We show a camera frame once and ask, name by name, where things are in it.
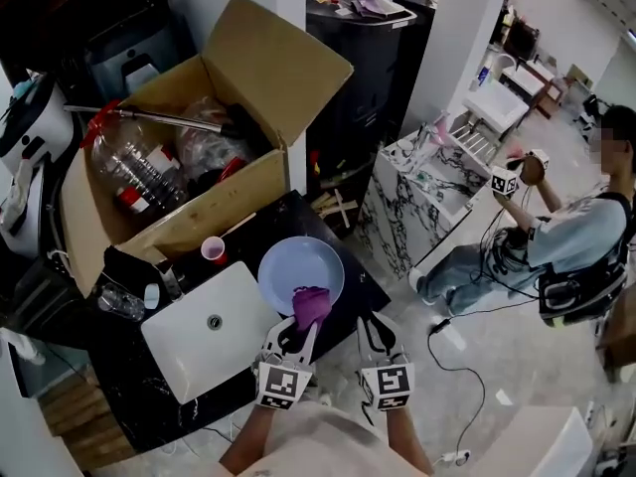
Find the red cup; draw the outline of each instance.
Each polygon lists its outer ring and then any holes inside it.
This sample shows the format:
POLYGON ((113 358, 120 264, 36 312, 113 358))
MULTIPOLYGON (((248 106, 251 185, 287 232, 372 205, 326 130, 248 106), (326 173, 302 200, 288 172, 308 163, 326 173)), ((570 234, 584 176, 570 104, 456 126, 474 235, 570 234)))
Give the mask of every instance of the red cup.
POLYGON ((216 265, 228 261, 226 243, 220 237, 208 237, 201 244, 201 256, 216 265))

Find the black table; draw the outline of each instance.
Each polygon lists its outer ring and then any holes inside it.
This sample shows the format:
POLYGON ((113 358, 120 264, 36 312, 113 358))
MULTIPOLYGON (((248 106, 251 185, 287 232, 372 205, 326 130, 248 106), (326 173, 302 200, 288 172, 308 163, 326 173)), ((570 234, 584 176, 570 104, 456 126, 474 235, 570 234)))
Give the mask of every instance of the black table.
MULTIPOLYGON (((211 264, 198 251, 193 251, 179 259, 174 267, 185 275, 181 281, 184 292, 196 288, 236 261, 243 261, 257 277, 260 261, 269 248, 294 236, 310 236, 328 243, 342 259, 345 269, 342 294, 316 340, 313 353, 313 360, 316 360, 354 332, 359 315, 368 310, 379 311, 390 300, 297 192, 261 209, 254 218, 224 238, 229 257, 225 265, 211 264)), ((129 266, 130 259, 128 264, 124 260, 113 266, 106 257, 108 275, 126 286, 131 284, 133 277, 148 270, 140 263, 129 266)), ((162 303, 154 313, 168 305, 165 298, 162 291, 162 303)), ((154 314, 147 313, 150 314, 146 314, 146 318, 154 314)), ((95 331, 89 349, 90 359, 113 414, 138 452, 181 438, 255 399, 255 380, 246 369, 197 399, 180 405, 143 339, 140 324, 114 315, 100 319, 99 330, 95 331)))

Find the black hair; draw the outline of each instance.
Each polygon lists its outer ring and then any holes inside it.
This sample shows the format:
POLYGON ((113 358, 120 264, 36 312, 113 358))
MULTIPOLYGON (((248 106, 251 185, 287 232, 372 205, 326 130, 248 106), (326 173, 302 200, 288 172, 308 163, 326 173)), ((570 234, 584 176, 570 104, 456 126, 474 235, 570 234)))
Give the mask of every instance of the black hair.
POLYGON ((636 111, 627 106, 611 106, 600 119, 601 129, 611 129, 612 139, 629 141, 634 149, 632 172, 636 173, 636 111))

